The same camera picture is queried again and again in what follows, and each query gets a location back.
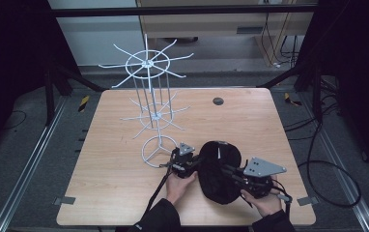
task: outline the metal rail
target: metal rail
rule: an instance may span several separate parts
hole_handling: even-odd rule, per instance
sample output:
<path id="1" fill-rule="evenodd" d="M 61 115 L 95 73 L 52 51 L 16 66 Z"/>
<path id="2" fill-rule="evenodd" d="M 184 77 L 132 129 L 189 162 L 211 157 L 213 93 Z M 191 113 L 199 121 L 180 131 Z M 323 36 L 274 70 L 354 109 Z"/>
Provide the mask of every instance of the metal rail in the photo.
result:
<path id="1" fill-rule="evenodd" d="M 313 117 L 314 115 L 312 113 L 311 107 L 309 106 L 310 100 L 308 99 L 308 97 L 305 96 L 303 93 L 298 93 L 298 95 L 302 99 L 302 103 L 307 109 L 308 113 Z M 344 170 L 347 170 L 347 168 L 345 168 L 344 162 L 341 160 L 341 158 L 339 157 L 339 154 L 335 150 L 332 144 L 332 141 L 330 140 L 328 136 L 327 131 L 321 128 L 319 136 L 326 150 L 326 156 L 329 159 L 329 161 L 342 167 Z M 348 176 L 344 175 L 343 172 L 339 170 L 335 170 L 335 174 L 338 178 L 338 181 L 341 184 L 341 188 L 344 190 L 344 193 L 347 196 L 347 199 L 350 202 L 355 202 L 357 190 L 356 190 L 356 186 L 354 182 Z M 359 203 L 353 207 L 353 210 L 354 210 L 355 216 L 357 217 L 362 229 L 365 232 L 369 232 L 369 208 L 365 200 L 361 198 Z"/>
<path id="2" fill-rule="evenodd" d="M 65 103 L 67 102 L 67 98 L 61 97 L 60 101 L 56 108 L 56 114 L 53 118 L 50 125 L 46 126 L 43 130 L 43 133 L 32 152 L 30 159 L 28 159 L 27 164 L 25 165 L 21 175 L 18 178 L 18 181 L 15 184 L 13 191 L 11 192 L 9 198 L 7 199 L 3 209 L 0 212 L 0 232 L 4 232 L 7 230 L 11 219 L 15 213 L 16 208 L 19 205 L 19 202 L 24 195 L 25 190 L 27 190 L 28 184 L 30 183 L 35 170 L 40 162 L 41 157 L 43 156 L 43 151 L 45 150 L 48 141 L 54 132 L 56 126 L 58 125 L 59 119 L 62 116 L 64 111 Z"/>
<path id="3" fill-rule="evenodd" d="M 28 15 L 54 17 L 128 16 L 128 15 L 210 15 L 210 14 L 254 14 L 254 13 L 308 13 L 331 10 L 331 6 L 318 4 L 273 4 L 273 5 L 223 5 L 180 7 L 137 7 L 96 9 L 26 10 Z"/>

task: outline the sleeve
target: sleeve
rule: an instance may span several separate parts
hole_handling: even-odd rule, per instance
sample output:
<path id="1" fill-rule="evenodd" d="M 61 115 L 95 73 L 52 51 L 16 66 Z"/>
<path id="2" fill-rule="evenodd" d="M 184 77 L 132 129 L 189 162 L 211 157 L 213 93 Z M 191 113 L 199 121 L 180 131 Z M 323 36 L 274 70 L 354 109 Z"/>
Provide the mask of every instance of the sleeve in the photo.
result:
<path id="1" fill-rule="evenodd" d="M 284 211 L 263 217 L 252 224 L 254 232 L 295 232 L 293 224 Z"/>
<path id="2" fill-rule="evenodd" d="M 168 232 L 180 231 L 180 229 L 181 221 L 178 212 L 172 203 L 162 198 L 128 232 Z"/>

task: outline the black curtain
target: black curtain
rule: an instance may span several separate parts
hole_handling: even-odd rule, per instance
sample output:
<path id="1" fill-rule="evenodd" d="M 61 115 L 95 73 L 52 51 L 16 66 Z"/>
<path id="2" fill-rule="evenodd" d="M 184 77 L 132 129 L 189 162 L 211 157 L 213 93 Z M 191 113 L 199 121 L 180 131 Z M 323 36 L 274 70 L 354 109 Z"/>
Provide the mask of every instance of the black curtain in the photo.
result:
<path id="1" fill-rule="evenodd" d="M 46 0 L 0 0 L 0 130 L 17 97 L 44 86 L 42 61 L 80 74 L 56 18 L 25 14 L 35 9 L 50 7 Z M 50 54 L 41 54 L 39 45 Z"/>
<path id="2" fill-rule="evenodd" d="M 322 2 L 340 5 L 341 10 L 314 15 L 298 64 L 310 57 L 319 38 L 333 25 L 317 56 L 312 58 L 320 62 L 322 74 L 337 77 L 339 103 L 347 112 L 347 120 L 363 152 L 369 157 L 369 0 L 350 0 L 348 4 L 347 1 Z M 300 78 L 306 80 L 300 83 L 311 82 L 310 75 Z"/>

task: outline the gray floor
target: gray floor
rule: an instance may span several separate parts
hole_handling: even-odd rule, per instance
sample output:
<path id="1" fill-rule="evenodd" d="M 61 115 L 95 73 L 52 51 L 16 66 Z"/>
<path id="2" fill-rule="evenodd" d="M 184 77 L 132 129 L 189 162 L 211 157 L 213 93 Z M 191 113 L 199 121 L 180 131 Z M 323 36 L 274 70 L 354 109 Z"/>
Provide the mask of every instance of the gray floor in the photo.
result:
<path id="1" fill-rule="evenodd" d="M 159 40 L 158 46 L 165 47 L 169 43 L 169 40 Z M 179 40 L 175 46 L 166 51 L 171 57 L 187 55 L 188 52 L 194 52 L 195 55 L 171 67 L 171 70 L 176 73 L 186 73 L 187 78 L 171 78 L 172 87 L 255 86 L 289 69 L 288 64 L 279 69 L 265 66 L 257 44 L 248 37 L 199 38 L 196 43 Z M 87 78 L 103 87 L 110 87 L 126 77 L 118 70 L 103 72 L 104 74 L 99 74 L 100 70 L 92 67 L 84 67 L 81 70 Z M 285 126 L 311 117 L 310 110 L 305 105 L 297 106 L 284 101 L 286 92 L 290 94 L 293 101 L 307 102 L 311 96 L 310 90 L 295 93 L 292 90 L 292 83 L 294 78 L 283 81 L 271 90 L 281 121 Z M 83 145 L 81 140 L 86 135 L 85 130 L 89 128 L 100 98 L 100 93 L 74 81 L 71 81 L 71 84 L 74 90 L 70 97 L 63 98 L 56 95 L 56 101 L 59 102 L 61 98 L 65 100 L 64 111 L 43 152 L 35 174 L 16 208 L 9 225 L 11 230 L 98 231 L 95 225 L 59 226 L 56 223 L 59 206 L 52 204 L 55 197 L 62 197 L 65 194 L 78 158 L 78 150 Z M 127 81 L 121 87 L 132 87 L 132 83 Z M 86 95 L 90 96 L 87 107 L 84 112 L 78 112 L 80 101 Z M 334 99 L 327 99 L 324 107 L 333 103 L 335 103 Z M 37 89 L 20 97 L 15 103 L 14 110 L 16 112 L 7 122 L 7 128 L 12 128 L 2 130 L 0 134 L 0 212 L 44 130 L 44 89 Z M 361 151 L 351 130 L 345 118 L 338 114 L 339 112 L 340 108 L 337 108 L 325 115 L 323 133 L 315 140 L 311 158 L 330 160 L 331 153 L 337 154 L 342 160 L 343 167 L 358 181 L 362 190 L 362 202 L 369 210 L 369 162 L 362 160 Z M 309 124 L 302 129 L 287 132 L 297 164 L 306 161 L 311 139 L 296 139 L 312 136 L 314 130 L 315 125 Z M 326 145 L 329 141 L 333 145 L 332 149 Z M 348 203 L 346 188 L 342 188 L 340 181 L 341 172 L 319 164 L 311 164 L 310 167 L 311 179 L 322 195 L 339 203 Z M 305 167 L 301 167 L 300 171 L 309 195 L 316 196 L 309 185 Z M 323 199 L 320 201 L 319 204 L 314 205 L 316 223 L 298 227 L 298 231 L 369 231 L 360 223 L 359 207 L 343 209 L 328 204 Z"/>

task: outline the black hat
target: black hat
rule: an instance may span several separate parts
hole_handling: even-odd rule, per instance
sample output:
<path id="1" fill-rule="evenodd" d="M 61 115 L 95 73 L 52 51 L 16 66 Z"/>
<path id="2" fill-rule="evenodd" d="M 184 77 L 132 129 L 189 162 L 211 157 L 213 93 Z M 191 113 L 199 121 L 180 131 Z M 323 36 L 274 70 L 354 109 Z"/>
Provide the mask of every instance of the black hat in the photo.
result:
<path id="1" fill-rule="evenodd" d="M 199 159 L 198 179 L 205 196 L 221 205 L 235 201 L 241 189 L 221 168 L 226 164 L 240 167 L 241 154 L 237 147 L 227 142 L 210 141 L 203 145 Z"/>

